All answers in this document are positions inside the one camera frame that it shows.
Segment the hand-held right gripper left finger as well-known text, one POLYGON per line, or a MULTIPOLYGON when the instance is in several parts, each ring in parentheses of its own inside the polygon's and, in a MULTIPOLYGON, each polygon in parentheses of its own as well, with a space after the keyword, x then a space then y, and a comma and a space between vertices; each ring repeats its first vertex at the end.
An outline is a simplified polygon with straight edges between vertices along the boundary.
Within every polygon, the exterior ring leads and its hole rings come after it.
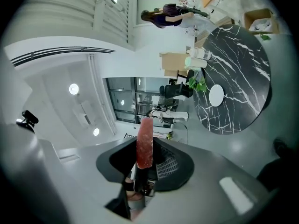
POLYGON ((53 208, 46 223, 131 223, 122 184, 136 161, 136 138, 60 151, 47 140, 39 145, 54 198, 46 201, 53 208))

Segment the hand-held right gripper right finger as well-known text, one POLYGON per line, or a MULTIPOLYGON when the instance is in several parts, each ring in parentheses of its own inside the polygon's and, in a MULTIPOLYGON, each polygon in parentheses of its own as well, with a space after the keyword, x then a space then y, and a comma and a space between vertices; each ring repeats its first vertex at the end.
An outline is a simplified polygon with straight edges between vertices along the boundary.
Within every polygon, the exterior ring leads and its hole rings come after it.
POLYGON ((189 179, 176 190, 155 195, 140 214, 142 224, 262 224, 264 212, 276 192, 215 152, 156 138, 156 144, 179 151, 178 170, 168 177, 189 179))

